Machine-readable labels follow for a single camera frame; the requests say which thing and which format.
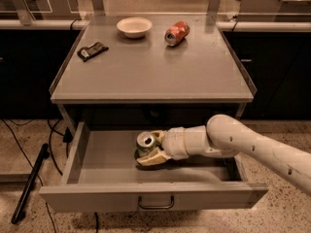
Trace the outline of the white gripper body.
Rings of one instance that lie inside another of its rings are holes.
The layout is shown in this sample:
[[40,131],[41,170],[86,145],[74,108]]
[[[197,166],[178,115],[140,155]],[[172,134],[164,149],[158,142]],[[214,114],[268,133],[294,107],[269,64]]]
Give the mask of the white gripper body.
[[171,128],[165,132],[162,142],[165,154],[174,160],[189,157],[185,145],[185,129],[183,127]]

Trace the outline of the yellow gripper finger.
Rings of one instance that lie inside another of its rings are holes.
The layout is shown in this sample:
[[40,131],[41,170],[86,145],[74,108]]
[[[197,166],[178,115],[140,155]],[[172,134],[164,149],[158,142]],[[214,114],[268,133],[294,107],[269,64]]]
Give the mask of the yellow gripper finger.
[[152,132],[152,134],[154,135],[155,137],[155,142],[158,144],[158,145],[161,145],[162,144],[162,141],[164,139],[164,136],[166,134],[166,131],[165,130],[155,130]]
[[147,155],[139,157],[137,162],[142,166],[156,166],[165,163],[169,159],[170,157],[165,153],[164,150],[156,147]]

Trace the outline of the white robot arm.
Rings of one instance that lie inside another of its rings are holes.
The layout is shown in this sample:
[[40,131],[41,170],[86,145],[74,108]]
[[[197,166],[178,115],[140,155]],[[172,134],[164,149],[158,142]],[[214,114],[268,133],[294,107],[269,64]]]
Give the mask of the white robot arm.
[[233,157],[243,152],[311,195],[311,153],[260,135],[237,119],[215,115],[205,125],[144,131],[136,138],[136,161],[156,166],[193,155]]

